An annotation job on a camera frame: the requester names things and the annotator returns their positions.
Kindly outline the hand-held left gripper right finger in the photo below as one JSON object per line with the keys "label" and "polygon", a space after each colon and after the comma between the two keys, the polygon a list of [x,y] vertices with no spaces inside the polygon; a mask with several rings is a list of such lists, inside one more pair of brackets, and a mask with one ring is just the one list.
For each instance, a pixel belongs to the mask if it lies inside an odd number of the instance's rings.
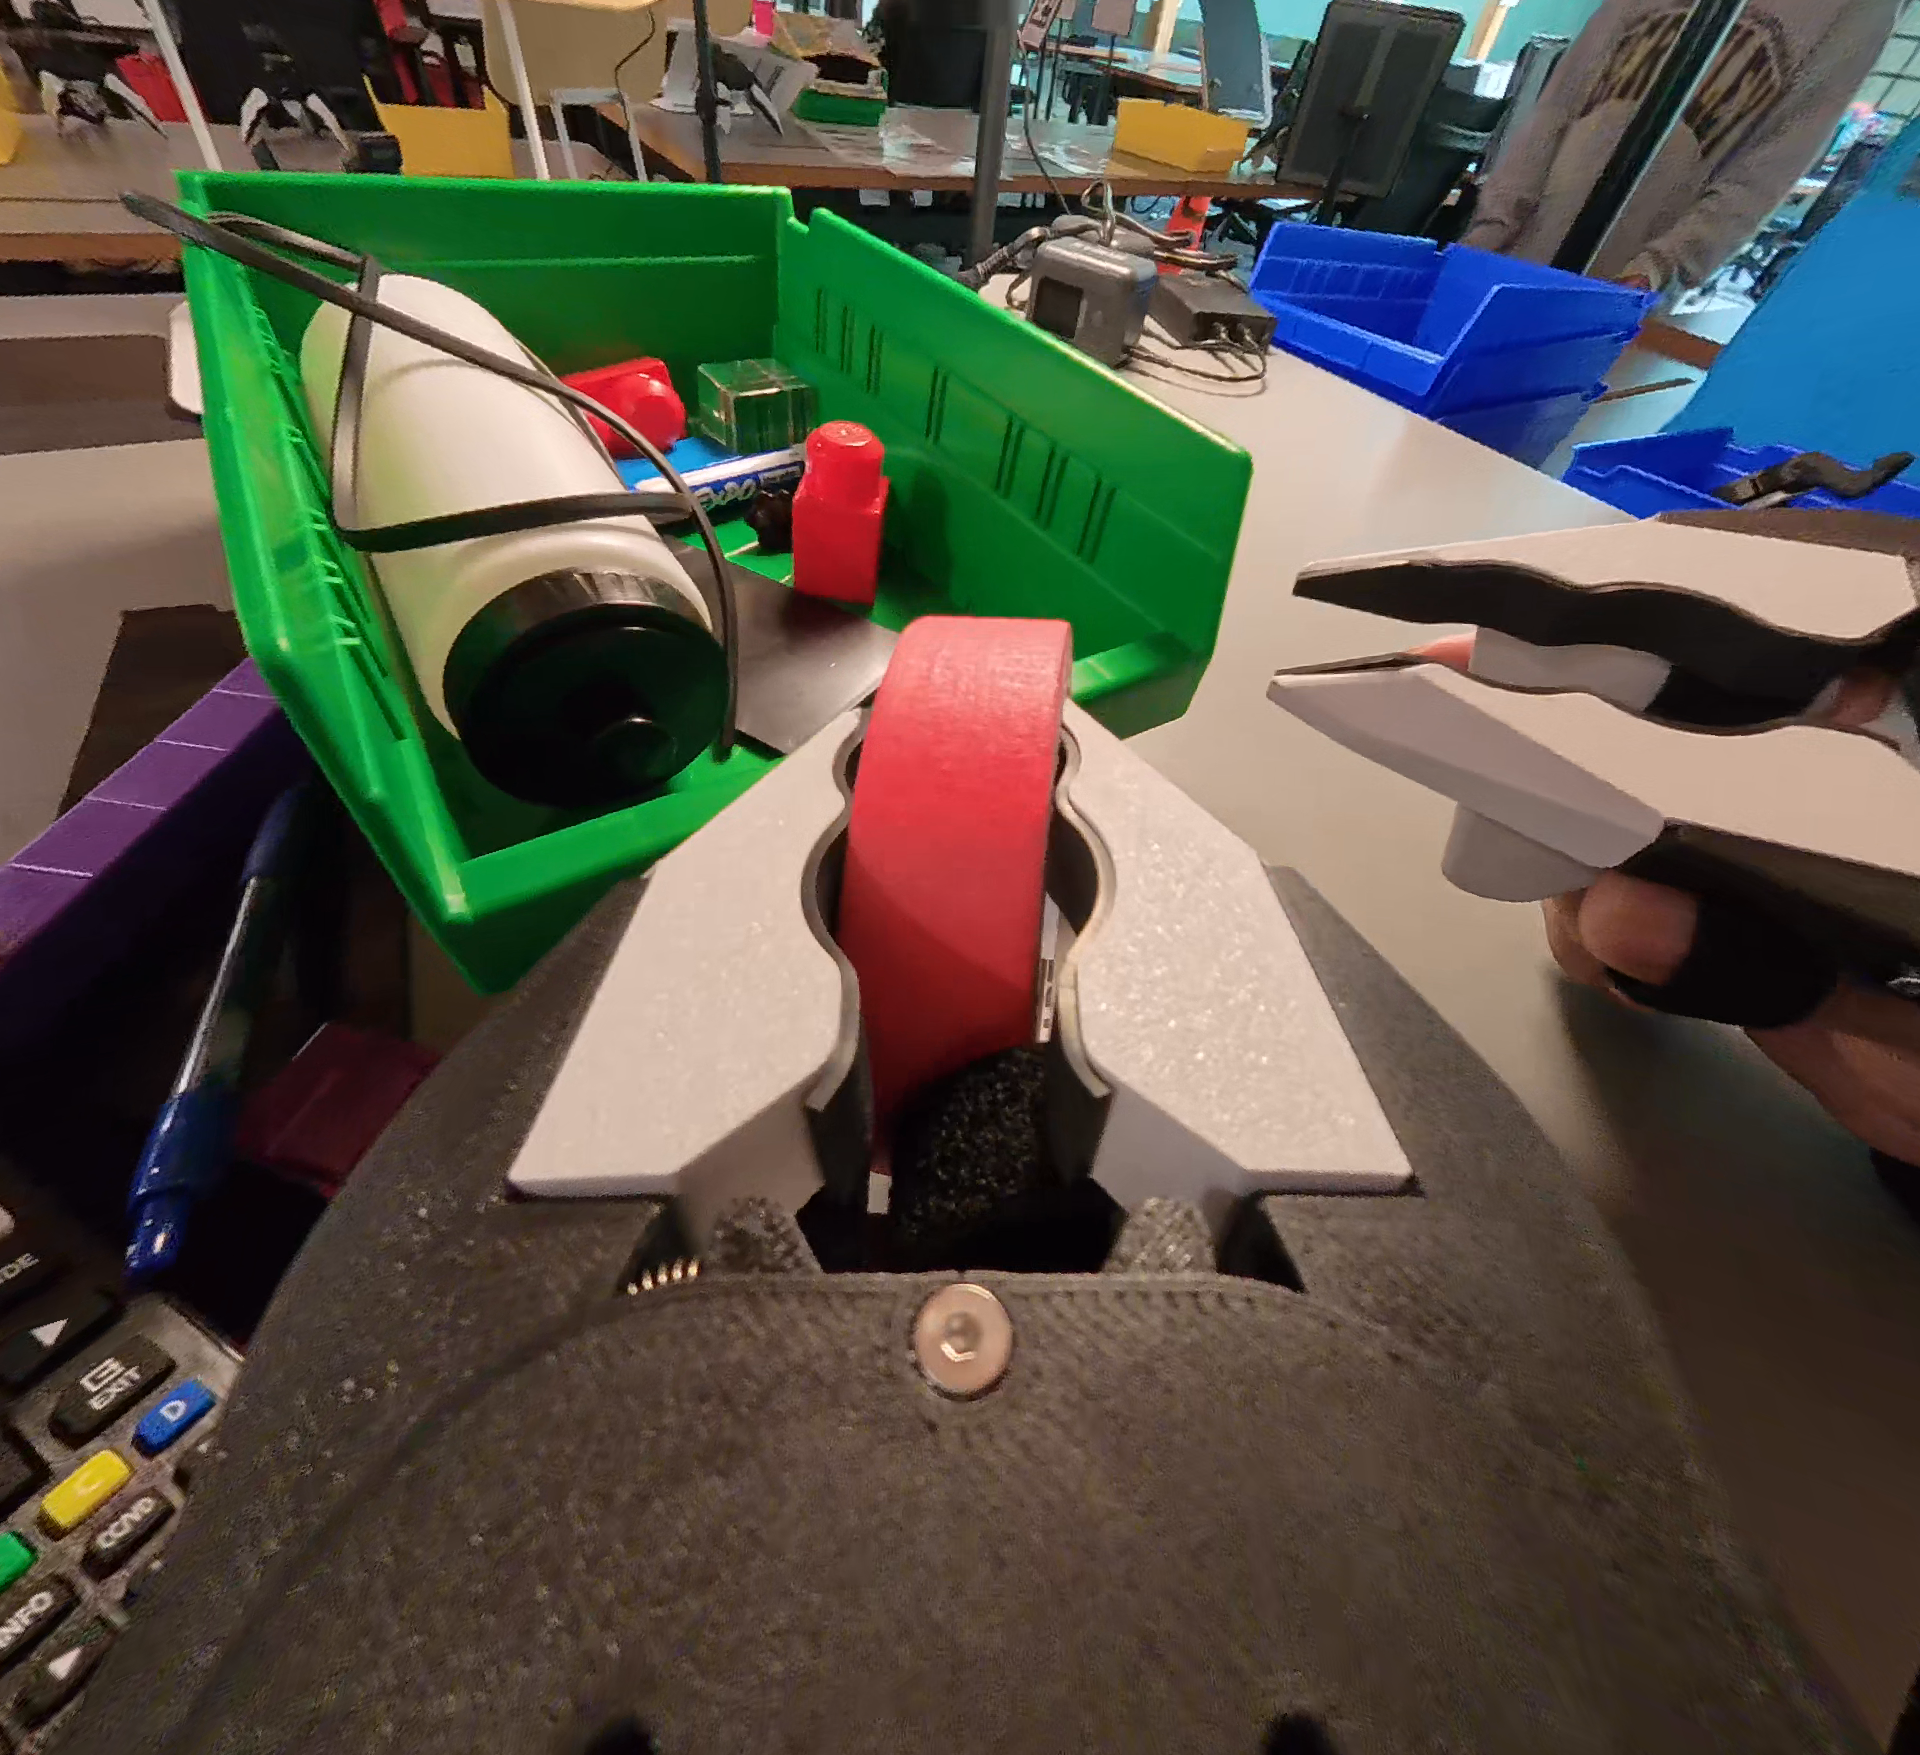
{"label": "hand-held left gripper right finger", "polygon": [[1416,1171],[1259,855],[1076,702],[1048,882],[1048,1148],[1121,1211],[1234,1223],[1271,1195],[1405,1195]]}

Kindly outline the red tape roll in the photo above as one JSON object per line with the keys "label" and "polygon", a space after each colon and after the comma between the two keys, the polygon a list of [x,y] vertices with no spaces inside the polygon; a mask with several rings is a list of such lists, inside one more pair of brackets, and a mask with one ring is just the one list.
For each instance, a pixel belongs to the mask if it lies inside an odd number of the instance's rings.
{"label": "red tape roll", "polygon": [[922,615],[872,696],[832,934],[879,1171],[913,1096],[1034,1037],[1072,660],[1054,615]]}

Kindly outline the maroon object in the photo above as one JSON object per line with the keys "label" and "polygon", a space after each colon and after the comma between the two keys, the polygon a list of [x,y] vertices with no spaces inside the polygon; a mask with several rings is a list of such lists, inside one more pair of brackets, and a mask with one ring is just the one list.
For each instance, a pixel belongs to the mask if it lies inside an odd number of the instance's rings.
{"label": "maroon object", "polygon": [[435,1066],[435,1048],[357,1024],[319,1024],[245,1099],[235,1154],[332,1203]]}

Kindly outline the blue plastic bin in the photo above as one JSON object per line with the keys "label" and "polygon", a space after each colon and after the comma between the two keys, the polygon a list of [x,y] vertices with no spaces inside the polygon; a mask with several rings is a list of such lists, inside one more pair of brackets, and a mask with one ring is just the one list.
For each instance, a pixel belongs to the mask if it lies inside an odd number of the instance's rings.
{"label": "blue plastic bin", "polygon": [[1278,221],[1249,298],[1271,343],[1425,418],[1588,394],[1653,291],[1469,244]]}
{"label": "blue plastic bin", "polygon": [[1787,444],[1738,444],[1724,427],[1671,431],[1615,444],[1584,444],[1563,465],[1563,486],[1615,506],[1628,517],[1716,514],[1716,490],[1738,476],[1763,469],[1796,456]]}
{"label": "blue plastic bin", "polygon": [[1503,402],[1455,407],[1434,416],[1420,411],[1420,416],[1443,431],[1488,448],[1492,456],[1546,469],[1554,452],[1576,431],[1576,422],[1584,422],[1584,416],[1600,394],[1603,385],[1594,385],[1584,393],[1503,401]]}

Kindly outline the black tool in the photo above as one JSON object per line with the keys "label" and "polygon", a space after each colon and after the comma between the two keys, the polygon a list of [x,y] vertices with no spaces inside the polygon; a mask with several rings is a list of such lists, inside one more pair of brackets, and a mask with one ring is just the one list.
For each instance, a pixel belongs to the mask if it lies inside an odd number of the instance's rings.
{"label": "black tool", "polygon": [[1911,456],[1883,456],[1870,465],[1848,465],[1820,452],[1796,452],[1763,469],[1738,476],[1716,490],[1716,503],[1731,510],[1875,510],[1915,517],[1915,469]]}

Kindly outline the blue panel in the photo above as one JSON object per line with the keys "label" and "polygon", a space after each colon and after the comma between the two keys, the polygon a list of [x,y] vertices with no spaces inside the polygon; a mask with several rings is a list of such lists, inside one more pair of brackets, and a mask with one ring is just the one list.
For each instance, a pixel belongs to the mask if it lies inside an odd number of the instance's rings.
{"label": "blue panel", "polygon": [[1720,353],[1671,431],[1848,465],[1915,456],[1915,199],[1862,195]]}

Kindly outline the black sheet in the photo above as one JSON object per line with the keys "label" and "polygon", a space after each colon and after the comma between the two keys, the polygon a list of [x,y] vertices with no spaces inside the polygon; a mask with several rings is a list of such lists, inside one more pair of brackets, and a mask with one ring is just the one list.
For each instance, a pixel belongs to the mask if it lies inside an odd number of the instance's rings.
{"label": "black sheet", "polygon": [[736,730],[776,756],[798,750],[826,723],[865,702],[900,640],[868,615],[753,571],[736,571],[736,622]]}

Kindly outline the black floor lamp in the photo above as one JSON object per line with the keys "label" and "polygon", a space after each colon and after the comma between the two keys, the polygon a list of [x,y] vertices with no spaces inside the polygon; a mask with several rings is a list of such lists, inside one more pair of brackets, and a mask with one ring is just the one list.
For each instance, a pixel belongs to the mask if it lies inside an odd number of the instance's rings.
{"label": "black floor lamp", "polygon": [[1563,242],[1554,253],[1554,269],[1584,275],[1607,244],[1625,206],[1649,178],[1669,133],[1681,127],[1696,87],[1716,66],[1720,46],[1733,33],[1745,0],[1696,0],[1682,15],[1662,63],[1649,78],[1642,102],[1619,133],[1615,154],[1595,173],[1594,195],[1576,208]]}

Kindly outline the blue white marker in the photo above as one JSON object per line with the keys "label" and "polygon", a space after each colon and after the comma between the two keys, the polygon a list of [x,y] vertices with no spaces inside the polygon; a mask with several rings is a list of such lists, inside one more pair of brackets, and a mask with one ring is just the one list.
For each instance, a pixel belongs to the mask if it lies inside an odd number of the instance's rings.
{"label": "blue white marker", "polygon": [[[673,452],[673,465],[690,497],[707,510],[722,510],[752,503],[763,490],[796,490],[805,469],[805,452],[721,456],[713,444],[682,440]],[[644,456],[614,457],[614,469],[631,493],[681,497],[674,482]]]}

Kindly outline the green plastic bin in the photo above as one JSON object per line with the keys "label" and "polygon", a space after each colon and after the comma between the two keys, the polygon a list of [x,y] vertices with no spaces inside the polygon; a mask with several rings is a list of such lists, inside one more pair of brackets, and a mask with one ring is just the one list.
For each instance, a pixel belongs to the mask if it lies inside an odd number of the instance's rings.
{"label": "green plastic bin", "polygon": [[[345,173],[174,173],[187,214],[245,214],[448,282],[552,370],[772,356],[865,422],[892,482],[872,615],[1058,615],[1072,696],[1116,737],[1179,718],[1213,660],[1246,448],[1191,422],[829,208],[781,188]],[[776,768],[740,741],[642,805],[561,816],[493,791],[435,737],[369,567],[324,522],[300,401],[319,310],[187,253],[206,456],[248,660],[427,936],[515,987],[619,876]]]}

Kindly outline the red rounded toy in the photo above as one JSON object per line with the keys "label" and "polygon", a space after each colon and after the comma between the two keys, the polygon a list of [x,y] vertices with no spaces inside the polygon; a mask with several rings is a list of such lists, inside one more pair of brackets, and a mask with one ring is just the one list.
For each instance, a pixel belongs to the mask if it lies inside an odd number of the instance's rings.
{"label": "red rounded toy", "polygon": [[642,431],[651,448],[673,452],[688,435],[688,407],[660,356],[628,356],[606,368],[565,374],[565,386],[599,402],[614,418]]}

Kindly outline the dark brown sheet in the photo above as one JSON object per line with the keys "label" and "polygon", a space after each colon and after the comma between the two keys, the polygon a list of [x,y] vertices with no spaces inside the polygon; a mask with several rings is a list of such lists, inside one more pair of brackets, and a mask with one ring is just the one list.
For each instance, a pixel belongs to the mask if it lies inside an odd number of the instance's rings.
{"label": "dark brown sheet", "polygon": [[59,810],[156,742],[182,713],[245,664],[236,615],[214,606],[124,611],[103,684],[75,748]]}

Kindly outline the clear green cube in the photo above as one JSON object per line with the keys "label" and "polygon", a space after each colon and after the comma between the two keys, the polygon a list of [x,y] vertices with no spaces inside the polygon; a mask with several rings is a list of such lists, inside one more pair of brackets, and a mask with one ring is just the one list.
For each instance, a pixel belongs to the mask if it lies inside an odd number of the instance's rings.
{"label": "clear green cube", "polygon": [[772,356],[707,361],[694,370],[690,431],[731,456],[801,448],[822,418],[814,385]]}

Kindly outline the yellow plastic bin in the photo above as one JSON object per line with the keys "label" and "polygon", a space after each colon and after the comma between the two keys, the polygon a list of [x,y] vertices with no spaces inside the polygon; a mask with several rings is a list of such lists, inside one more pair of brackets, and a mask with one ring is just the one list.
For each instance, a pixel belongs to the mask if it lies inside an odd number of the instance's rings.
{"label": "yellow plastic bin", "polygon": [[1234,173],[1258,138],[1258,121],[1127,96],[1116,105],[1116,159],[1160,165],[1185,178]]}
{"label": "yellow plastic bin", "polygon": [[498,96],[487,92],[481,105],[418,105],[382,102],[372,84],[365,87],[407,178],[516,178],[510,112]]}

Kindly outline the tilted dark board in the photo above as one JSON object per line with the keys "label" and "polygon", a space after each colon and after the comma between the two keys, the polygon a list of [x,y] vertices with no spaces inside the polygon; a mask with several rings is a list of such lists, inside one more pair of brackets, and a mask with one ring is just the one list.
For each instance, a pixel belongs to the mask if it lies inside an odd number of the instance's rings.
{"label": "tilted dark board", "polygon": [[1199,0],[1203,9],[1203,96],[1213,116],[1270,121],[1271,59],[1258,0]]}

